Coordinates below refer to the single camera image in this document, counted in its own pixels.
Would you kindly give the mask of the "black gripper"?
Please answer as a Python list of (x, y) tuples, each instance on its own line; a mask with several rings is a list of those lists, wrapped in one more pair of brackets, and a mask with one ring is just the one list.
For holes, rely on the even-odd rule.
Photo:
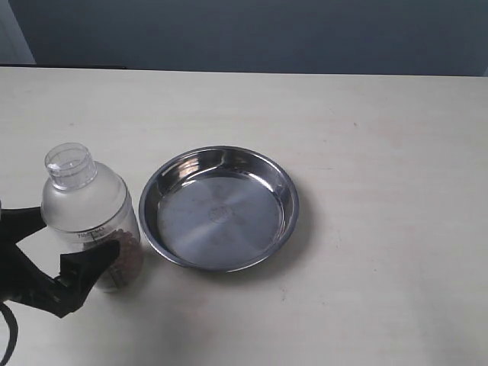
[(18, 247), (21, 240), (45, 227), (40, 207), (1, 209), (1, 302), (13, 301), (63, 318), (85, 303), (98, 279), (119, 257), (120, 243), (110, 240), (61, 255), (60, 272), (53, 280)]

